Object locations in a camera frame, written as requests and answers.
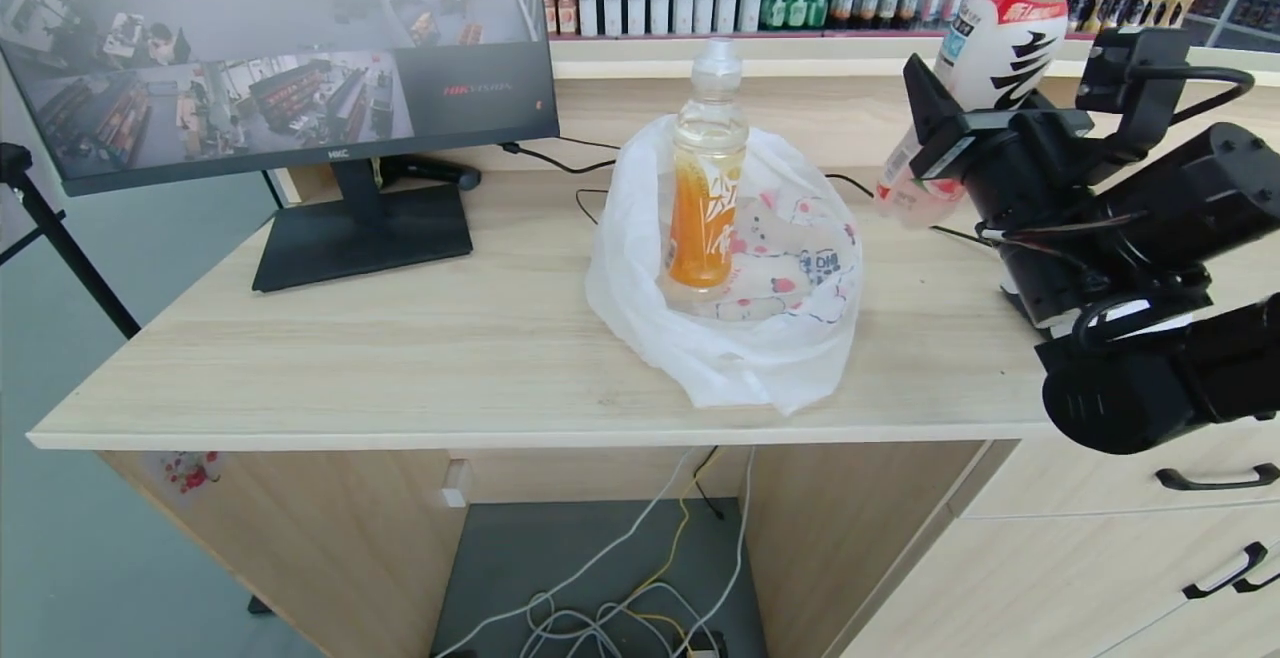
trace drawer handle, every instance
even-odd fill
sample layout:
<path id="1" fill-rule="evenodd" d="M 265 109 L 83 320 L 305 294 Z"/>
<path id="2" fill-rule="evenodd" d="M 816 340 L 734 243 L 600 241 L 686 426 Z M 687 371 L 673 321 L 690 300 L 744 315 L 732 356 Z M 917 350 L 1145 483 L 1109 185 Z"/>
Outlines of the drawer handle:
<path id="1" fill-rule="evenodd" d="M 1258 590 L 1262 590 L 1267 585 L 1276 582 L 1277 580 L 1280 580 L 1280 574 L 1276 574 L 1262 582 L 1249 582 L 1249 579 L 1240 579 L 1234 584 L 1231 584 L 1231 588 L 1235 589 L 1235 593 L 1256 593 Z"/>
<path id="2" fill-rule="evenodd" d="M 1253 542 L 1253 543 L 1251 543 L 1251 544 L 1248 544 L 1248 545 L 1244 547 L 1244 554 L 1249 559 L 1248 559 L 1247 563 L 1244 563 L 1243 568 L 1240 568 L 1239 571 L 1235 571 L 1229 577 L 1219 581 L 1216 585 L 1212 585 L 1212 588 L 1208 589 L 1208 590 L 1204 590 L 1201 586 L 1198 586 L 1196 584 L 1192 584 L 1192 585 L 1189 585 L 1189 586 L 1187 586 L 1187 588 L 1183 589 L 1183 595 L 1185 595 L 1188 600 L 1198 600 L 1201 598 L 1208 598 L 1210 595 L 1213 595 L 1215 593 L 1217 593 L 1217 591 L 1222 590 L 1224 588 L 1234 584 L 1235 581 L 1239 581 L 1240 579 L 1244 577 L 1245 574 L 1248 574 L 1253 568 L 1257 568 L 1258 563 L 1261 563 L 1262 561 L 1266 561 L 1266 558 L 1267 558 L 1267 547 L 1262 545 L 1258 542 Z"/>
<path id="3" fill-rule="evenodd" d="M 1197 483 L 1187 480 L 1187 476 L 1174 469 L 1160 469 L 1156 471 L 1156 480 L 1169 490 L 1235 490 L 1238 488 L 1266 488 L 1280 480 L 1280 469 L 1275 463 L 1262 463 L 1253 466 L 1253 472 L 1258 474 L 1257 480 L 1242 480 L 1238 483 Z"/>

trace white bottle with red label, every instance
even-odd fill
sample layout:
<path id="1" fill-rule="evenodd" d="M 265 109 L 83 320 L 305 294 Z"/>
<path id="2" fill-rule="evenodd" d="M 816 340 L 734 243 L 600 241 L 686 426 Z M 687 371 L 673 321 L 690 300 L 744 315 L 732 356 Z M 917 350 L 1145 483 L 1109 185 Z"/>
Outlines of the white bottle with red label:
<path id="1" fill-rule="evenodd" d="M 933 73 L 966 111 L 1015 108 L 1044 78 L 1066 38 L 1066 0 L 965 0 Z M 959 181 L 916 179 L 909 163 L 919 152 L 915 129 L 906 131 L 876 187 L 881 215 L 908 228 L 936 224 L 965 196 Z"/>

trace gray floor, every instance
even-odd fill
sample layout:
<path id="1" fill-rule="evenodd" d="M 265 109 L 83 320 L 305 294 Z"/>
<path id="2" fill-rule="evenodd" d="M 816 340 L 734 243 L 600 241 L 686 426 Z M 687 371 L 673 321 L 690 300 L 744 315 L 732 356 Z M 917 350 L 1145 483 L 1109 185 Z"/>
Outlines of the gray floor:
<path id="1" fill-rule="evenodd" d="M 700 612 L 708 612 L 728 584 L 742 525 L 736 501 L 716 503 L 724 521 L 717 520 L 701 502 L 689 502 L 690 521 L 664 576 Z M 573 575 L 599 549 L 625 534 L 644 506 L 643 502 L 472 506 L 433 650 L 451 646 L 484 618 L 525 604 L 535 593 Z M 659 503 L 630 540 L 557 595 L 557 608 L 594 613 L 605 600 L 626 598 L 666 562 L 680 518 L 675 501 Z M 675 618 L 686 630 L 695 622 L 666 594 L 645 595 L 636 599 L 635 606 L 637 612 Z M 535 613 L 536 620 L 547 614 L 547 611 Z M 745 549 L 742 572 L 728 600 L 707 625 L 724 635 L 732 658 L 767 658 Z M 579 627 L 581 623 L 570 621 L 557 625 L 561 631 Z M 667 640 L 675 635 L 666 625 L 659 623 L 659 630 Z M 626 658 L 666 658 L 668 654 L 653 634 L 632 618 L 611 621 L 608 634 Z M 525 617 L 513 617 L 485 627 L 467 648 L 476 650 L 479 658 L 515 658 L 529 635 Z M 579 649 L 577 655 L 598 655 L 593 643 Z M 562 658 L 571 645 L 572 641 L 548 643 L 536 658 Z"/>
<path id="2" fill-rule="evenodd" d="M 67 202 L 143 321 L 273 209 L 260 175 Z M 45 239 L 0 268 L 0 654 L 320 658 L 282 621 L 244 613 L 243 589 L 97 458 L 24 438 L 122 343 Z"/>

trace desk surface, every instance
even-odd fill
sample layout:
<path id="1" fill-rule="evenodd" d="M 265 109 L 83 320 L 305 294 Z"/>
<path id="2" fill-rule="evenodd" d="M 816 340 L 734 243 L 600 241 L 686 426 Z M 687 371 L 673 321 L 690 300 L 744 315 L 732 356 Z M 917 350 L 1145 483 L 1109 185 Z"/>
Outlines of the desk surface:
<path id="1" fill-rule="evenodd" d="M 791 417 L 691 408 L 588 307 L 593 225 L 573 189 L 605 181 L 495 172 L 465 197 L 472 256 L 274 294 L 250 289 L 264 228 L 29 438 L 68 449 L 356 451 L 1052 433 L 1037 335 L 997 296 L 995 253 L 901 230 L 851 189 L 842 192 L 865 238 L 867 285 L 836 394 Z M 600 196 L 584 202 L 603 207 Z M 1211 269 L 1228 307 L 1280 283 L 1262 245 Z"/>

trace bottle label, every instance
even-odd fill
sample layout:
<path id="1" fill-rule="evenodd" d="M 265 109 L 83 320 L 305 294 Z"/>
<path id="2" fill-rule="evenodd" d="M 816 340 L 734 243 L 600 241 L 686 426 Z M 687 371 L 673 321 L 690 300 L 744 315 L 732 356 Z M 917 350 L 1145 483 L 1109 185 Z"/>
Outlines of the bottle label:
<path id="1" fill-rule="evenodd" d="M 933 72 L 964 110 L 1010 110 L 1044 78 L 1065 37 L 1066 0 L 966 0 Z"/>

